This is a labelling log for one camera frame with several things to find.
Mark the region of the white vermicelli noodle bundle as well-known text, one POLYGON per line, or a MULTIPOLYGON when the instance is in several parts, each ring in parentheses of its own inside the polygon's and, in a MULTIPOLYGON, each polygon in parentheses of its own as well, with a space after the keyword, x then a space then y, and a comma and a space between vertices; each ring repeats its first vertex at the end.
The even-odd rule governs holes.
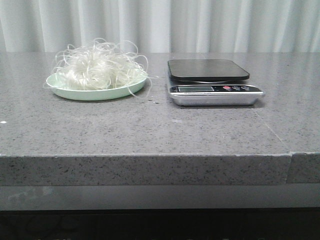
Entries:
POLYGON ((158 76, 148 74, 149 62, 129 40, 118 43, 96 38, 75 47, 69 44, 55 55, 51 71, 69 90, 106 90, 128 86, 146 77, 148 87, 158 76))

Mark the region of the black silver electronic kitchen scale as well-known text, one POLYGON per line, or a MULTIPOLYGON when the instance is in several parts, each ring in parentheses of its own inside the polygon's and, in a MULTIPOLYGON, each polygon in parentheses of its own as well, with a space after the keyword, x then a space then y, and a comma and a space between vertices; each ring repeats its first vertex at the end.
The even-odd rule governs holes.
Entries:
POLYGON ((168 61, 168 95, 179 106, 251 106, 264 96, 250 74, 227 59, 168 61))

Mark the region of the light green round plate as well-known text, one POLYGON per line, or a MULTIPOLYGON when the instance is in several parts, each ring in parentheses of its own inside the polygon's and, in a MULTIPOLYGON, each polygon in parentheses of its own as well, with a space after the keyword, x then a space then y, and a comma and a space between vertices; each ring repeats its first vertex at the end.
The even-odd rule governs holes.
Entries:
POLYGON ((62 98, 76 101, 104 101, 118 99, 133 95, 143 88, 146 77, 128 85, 117 88, 102 89, 102 90, 73 90, 61 88, 62 81, 54 73, 46 79, 46 85, 51 91, 62 98))

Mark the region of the white pleated curtain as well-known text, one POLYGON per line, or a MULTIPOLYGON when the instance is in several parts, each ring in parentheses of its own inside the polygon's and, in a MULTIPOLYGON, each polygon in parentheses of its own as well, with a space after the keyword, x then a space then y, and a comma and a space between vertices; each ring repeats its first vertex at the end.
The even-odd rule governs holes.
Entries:
POLYGON ((317 0, 3 0, 2 52, 57 52, 95 38, 146 53, 318 52, 317 0))

